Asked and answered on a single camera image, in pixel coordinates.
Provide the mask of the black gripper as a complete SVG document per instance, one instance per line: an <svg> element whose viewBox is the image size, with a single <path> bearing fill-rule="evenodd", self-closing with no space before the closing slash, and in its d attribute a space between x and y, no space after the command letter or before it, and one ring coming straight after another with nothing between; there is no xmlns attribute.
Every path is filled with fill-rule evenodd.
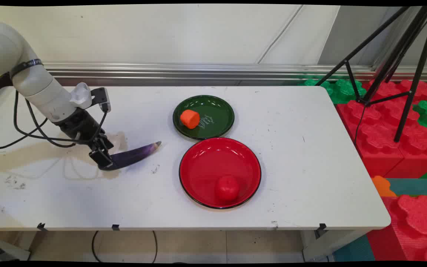
<svg viewBox="0 0 427 267"><path fill-rule="evenodd" d="M86 110L76 109L69 117L55 122L54 125L58 126L68 137L75 139L77 144L85 144L90 147L100 144L100 148L95 148L89 152L89 156L99 169L109 171L113 167L113 160L109 155L109 150L114 145L101 127L105 118L106 113L98 123Z"/></svg>

